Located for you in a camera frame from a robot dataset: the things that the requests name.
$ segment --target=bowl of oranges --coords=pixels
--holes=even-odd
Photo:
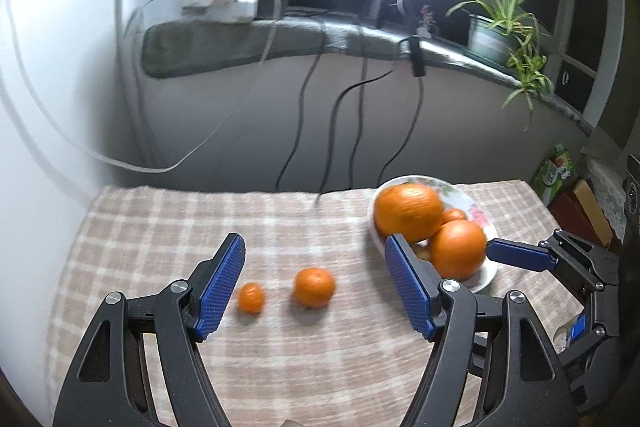
[[[495,277],[498,265],[485,255],[487,241],[497,237],[494,225],[472,198],[447,182],[429,176],[390,180],[371,198],[367,220],[383,256],[386,238],[402,233],[443,279],[478,292]]]

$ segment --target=window sill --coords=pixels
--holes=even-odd
[[[278,29],[269,58],[316,55],[321,44],[321,22],[325,31],[325,54],[362,56],[358,28],[345,16],[287,16]],[[264,51],[270,21],[227,25],[198,17],[162,23],[145,32],[142,44],[142,68],[152,78],[175,78],[210,73],[252,64]],[[398,41],[406,37],[402,28],[382,30],[362,27],[367,56],[373,60],[392,61]],[[510,70],[472,55],[468,50],[442,39],[423,39],[422,49],[428,66],[446,68],[484,78],[495,84],[517,88]],[[401,54],[408,52],[406,44]],[[574,120],[586,134],[593,129],[582,115],[556,96],[544,96],[542,103]]]

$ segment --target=potted plant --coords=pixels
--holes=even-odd
[[[510,59],[511,52],[521,42],[529,44],[540,40],[538,20],[530,12],[520,10],[526,0],[483,0],[462,1],[447,11],[447,17],[468,4],[477,4],[487,17],[470,14],[468,48],[472,53],[500,65]]]
[[[511,52],[507,60],[507,67],[514,70],[520,87],[507,97],[502,104],[502,108],[505,108],[511,100],[522,94],[527,101],[527,108],[529,109],[529,123],[525,127],[525,130],[527,130],[533,118],[532,97],[541,98],[544,92],[552,94],[554,86],[549,77],[540,72],[546,64],[546,57],[540,54],[540,49],[536,43],[529,40],[525,44],[524,41],[518,40],[521,45],[515,52]]]

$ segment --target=white plate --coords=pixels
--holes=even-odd
[[[401,176],[399,178],[389,180],[376,190],[375,194],[373,194],[373,197],[369,201],[369,208],[367,209],[367,225],[369,227],[369,233],[383,257],[385,255],[386,238],[379,234],[376,229],[376,225],[373,220],[373,205],[383,189],[403,183],[421,183],[433,188],[433,190],[435,190],[440,196],[445,210],[448,208],[459,208],[464,210],[466,219],[476,223],[476,225],[482,228],[487,241],[498,237],[498,233],[496,232],[493,223],[487,219],[479,205],[461,190],[458,190],[447,182],[437,178],[431,178],[429,176]],[[482,288],[485,288],[485,286],[494,279],[497,271],[498,263],[494,263],[494,261],[491,261],[490,259],[485,259],[484,263],[482,263],[482,266],[475,274],[469,277],[469,279],[461,282],[473,293],[476,293]]]

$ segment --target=green package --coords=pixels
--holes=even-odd
[[[547,158],[531,182],[531,188],[542,200],[549,204],[560,192],[565,181],[568,181],[575,173],[574,163],[571,161],[569,151],[558,143],[554,147],[553,154]]]

